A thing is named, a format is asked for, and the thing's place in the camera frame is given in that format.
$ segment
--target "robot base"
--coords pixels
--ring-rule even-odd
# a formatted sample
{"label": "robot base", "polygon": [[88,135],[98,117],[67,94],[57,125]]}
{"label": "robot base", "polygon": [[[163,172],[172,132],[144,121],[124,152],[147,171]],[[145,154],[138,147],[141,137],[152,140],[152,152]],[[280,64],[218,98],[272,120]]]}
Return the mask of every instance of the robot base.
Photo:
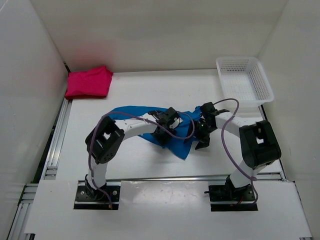
{"label": "robot base", "polygon": [[[111,198],[112,210],[119,209],[120,188],[120,186],[109,185],[103,188],[103,190],[106,191]],[[88,192],[86,189],[85,183],[79,182],[75,194],[73,209],[111,210],[108,198],[106,196],[102,195],[102,197],[99,197],[98,200],[95,200],[90,197],[89,194],[87,194]]]}
{"label": "robot base", "polygon": [[256,198],[251,185],[237,192],[236,197],[228,194],[225,185],[210,185],[205,193],[210,197],[211,212],[258,211],[257,204],[252,203]]}

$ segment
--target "white wall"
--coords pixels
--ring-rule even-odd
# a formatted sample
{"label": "white wall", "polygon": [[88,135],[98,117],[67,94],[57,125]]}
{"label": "white wall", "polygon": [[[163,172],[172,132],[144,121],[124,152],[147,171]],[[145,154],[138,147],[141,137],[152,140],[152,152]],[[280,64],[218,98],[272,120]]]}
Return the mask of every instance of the white wall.
{"label": "white wall", "polygon": [[289,0],[259,58],[275,93],[266,113],[285,172],[320,239],[320,1]]}
{"label": "white wall", "polygon": [[211,69],[257,56],[287,0],[31,0],[72,71]]}
{"label": "white wall", "polygon": [[0,239],[35,174],[67,72],[28,0],[0,0]]}

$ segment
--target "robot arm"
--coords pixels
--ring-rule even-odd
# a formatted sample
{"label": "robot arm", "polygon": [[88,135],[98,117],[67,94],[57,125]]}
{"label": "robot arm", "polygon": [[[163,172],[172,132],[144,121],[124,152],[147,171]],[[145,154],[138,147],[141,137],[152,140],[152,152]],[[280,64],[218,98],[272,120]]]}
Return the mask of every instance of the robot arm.
{"label": "robot arm", "polygon": [[[106,117],[98,126],[92,148],[92,160],[88,174],[85,176],[85,186],[87,194],[94,200],[101,198],[101,192],[97,189],[106,187],[106,171],[108,162],[116,155],[122,141],[134,136],[143,134],[152,134],[152,136],[161,144],[167,144],[172,138],[159,126],[148,122],[156,121],[167,131],[176,134],[175,128],[182,122],[179,114],[170,107],[166,112],[151,111],[139,119],[112,120]],[[87,151],[90,152],[90,145],[94,135],[94,130],[85,139]]]}
{"label": "robot arm", "polygon": [[[194,133],[199,140],[196,149],[207,147],[210,143],[210,133],[222,129],[226,121],[233,116],[225,109],[216,110],[212,102],[205,103],[200,110],[202,116],[195,125]],[[248,189],[251,179],[281,157],[281,150],[267,120],[255,122],[235,116],[226,125],[225,130],[240,138],[243,158],[238,168],[227,177],[224,190],[220,192],[220,199],[234,200]]]}
{"label": "robot arm", "polygon": [[[216,110],[212,102],[205,103],[200,107],[200,110],[200,120],[194,120],[193,136],[199,141],[195,149],[209,146],[210,133],[216,129],[222,129],[226,121],[233,115],[225,109]],[[179,114],[172,107],[166,112],[152,111],[146,113],[141,118],[155,120],[173,135],[176,134],[175,128],[181,122]],[[192,130],[193,126],[190,125],[188,136]],[[273,129],[266,120],[254,122],[235,116],[226,125],[225,130],[240,138],[243,158],[238,168],[226,179],[225,187],[220,193],[220,199],[234,200],[248,189],[252,177],[255,177],[264,167],[281,157],[281,150]],[[93,133],[92,130],[85,140],[88,152],[90,151]],[[103,189],[106,187],[107,165],[116,155],[121,142],[146,133],[152,134],[163,146],[172,138],[166,131],[147,121],[133,118],[112,120],[110,117],[106,117],[102,121],[93,140],[92,157],[94,160],[91,161],[91,168],[85,177],[88,195],[94,200],[101,199],[101,192],[97,188]]]}

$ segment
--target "pink cloth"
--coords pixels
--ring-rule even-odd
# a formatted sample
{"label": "pink cloth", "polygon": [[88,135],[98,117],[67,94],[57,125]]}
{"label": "pink cloth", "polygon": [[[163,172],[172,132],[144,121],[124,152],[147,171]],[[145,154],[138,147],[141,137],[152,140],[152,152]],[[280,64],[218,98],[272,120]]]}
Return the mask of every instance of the pink cloth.
{"label": "pink cloth", "polygon": [[109,92],[113,72],[106,66],[88,71],[70,72],[66,99],[104,98]]}

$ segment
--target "white mesh basket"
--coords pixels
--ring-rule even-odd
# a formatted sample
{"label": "white mesh basket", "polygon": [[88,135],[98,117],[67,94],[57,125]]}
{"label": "white mesh basket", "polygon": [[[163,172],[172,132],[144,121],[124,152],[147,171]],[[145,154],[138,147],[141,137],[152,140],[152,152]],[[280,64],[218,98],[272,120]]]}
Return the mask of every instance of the white mesh basket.
{"label": "white mesh basket", "polygon": [[259,60],[252,56],[218,57],[216,66],[225,98],[235,98],[240,108],[256,108],[274,100],[274,94]]}

